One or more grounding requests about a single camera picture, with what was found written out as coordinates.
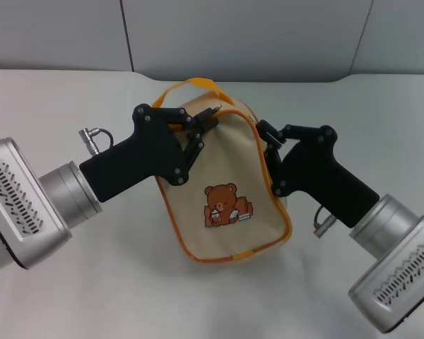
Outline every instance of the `ventilation grille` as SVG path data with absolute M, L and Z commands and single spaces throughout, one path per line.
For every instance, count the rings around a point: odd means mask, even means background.
M 382 282 L 374 291 L 375 299 L 388 307 L 393 307 L 416 282 L 424 276 L 424 244 L 418 245 L 409 257 L 396 267 L 394 274 Z
M 44 222 L 40 219 L 36 206 L 5 162 L 0 162 L 0 202 L 21 236 L 28 237 L 41 230 Z

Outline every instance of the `white table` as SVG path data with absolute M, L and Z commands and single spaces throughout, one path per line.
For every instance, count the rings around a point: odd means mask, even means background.
M 0 71 L 0 138 L 12 136 L 38 175 L 88 153 L 83 127 L 119 142 L 131 113 L 170 85 L 136 73 Z M 380 195 L 424 213 L 424 76 L 351 76 L 335 83 L 223 83 L 274 126 L 330 124 L 337 160 Z M 200 94 L 186 87 L 180 105 Z M 100 141 L 106 147 L 107 139 Z M 424 338 L 424 304 L 379 334 L 349 287 L 375 262 L 337 224 L 318 240 L 318 204 L 289 197 L 293 236 L 253 260 L 205 266 L 185 256 L 153 179 L 103 205 L 32 270 L 0 271 L 0 339 Z

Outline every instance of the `cable connector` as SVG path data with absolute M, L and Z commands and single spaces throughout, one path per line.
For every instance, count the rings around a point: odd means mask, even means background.
M 86 145 L 86 148 L 88 149 L 88 152 L 92 155 L 98 155 L 100 153 L 99 147 L 96 145 L 96 143 L 93 141 L 93 137 L 97 136 L 100 132 L 105 133 L 110 138 L 110 148 L 113 147 L 113 135 L 107 131 L 106 129 L 82 129 L 81 131 L 78 131 L 78 134 L 80 134 L 80 137 L 82 138 L 83 142 Z
M 92 156 L 98 155 L 100 153 L 98 146 L 93 141 L 93 136 L 99 134 L 99 129 L 92 129 L 91 131 L 89 129 L 81 129 L 78 131 L 78 134 L 80 134 L 80 137 L 86 145 L 86 149 Z
M 337 221 L 336 217 L 330 214 L 328 217 L 326 217 L 322 224 L 318 222 L 317 218 L 319 217 L 320 211 L 323 207 L 324 206 L 320 206 L 316 212 L 316 215 L 314 216 L 314 235 L 318 238 L 322 237 L 322 235 L 324 235 L 325 232 L 328 231 L 328 229 Z

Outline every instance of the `black cable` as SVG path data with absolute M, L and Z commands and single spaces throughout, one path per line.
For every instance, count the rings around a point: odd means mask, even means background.
M 318 226 L 320 226 L 319 222 L 317 221 L 317 219 L 319 219 L 319 214 L 320 211 L 324 208 L 324 206 L 320 205 L 319 209 L 316 212 L 316 215 L 314 216 L 314 228 L 317 229 Z
M 108 137 L 110 138 L 110 147 L 109 148 L 112 148 L 113 147 L 113 135 L 109 131 L 107 131 L 106 129 L 99 129 L 99 131 L 108 135 Z

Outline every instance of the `orange handle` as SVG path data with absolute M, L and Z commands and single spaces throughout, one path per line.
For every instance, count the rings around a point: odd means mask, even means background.
M 191 83 L 197 87 L 205 88 L 207 90 L 213 90 L 218 93 L 218 96 L 221 100 L 227 102 L 228 104 L 234 106 L 234 102 L 232 101 L 231 97 L 227 95 L 221 88 L 217 86 L 216 83 L 214 83 L 211 79 L 205 79 L 205 78 L 191 78 L 189 80 L 184 81 L 183 83 L 177 83 L 170 88 L 168 88 L 165 92 L 162 93 L 162 95 L 153 103 L 152 107 L 159 108 L 163 104 L 163 100 L 165 100 L 165 97 L 167 96 L 168 92 L 171 90 L 174 90 L 175 88 L 181 87 L 182 85 L 185 85 L 186 83 Z

